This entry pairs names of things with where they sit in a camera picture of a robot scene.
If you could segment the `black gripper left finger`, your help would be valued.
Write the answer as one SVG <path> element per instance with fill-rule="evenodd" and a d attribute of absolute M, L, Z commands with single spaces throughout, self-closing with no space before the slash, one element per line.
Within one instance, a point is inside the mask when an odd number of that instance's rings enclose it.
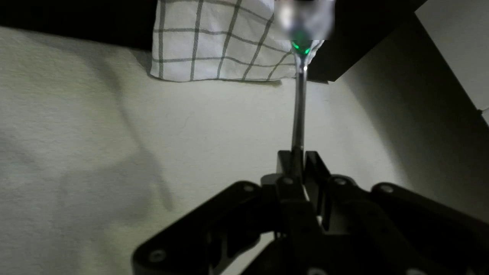
<path fill-rule="evenodd" d="M 306 275 L 293 250 L 280 198 L 302 194 L 302 178 L 270 174 L 241 180 L 144 241 L 132 256 L 135 275 L 222 275 L 265 232 L 276 238 L 244 275 Z"/>

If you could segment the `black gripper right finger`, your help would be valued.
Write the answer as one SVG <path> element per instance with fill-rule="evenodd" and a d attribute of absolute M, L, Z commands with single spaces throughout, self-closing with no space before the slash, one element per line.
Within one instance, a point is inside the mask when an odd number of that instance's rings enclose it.
<path fill-rule="evenodd" d="M 371 275 L 489 275 L 489 224 L 392 182 L 361 189 L 306 154 L 308 191 L 331 230 L 342 223 Z"/>

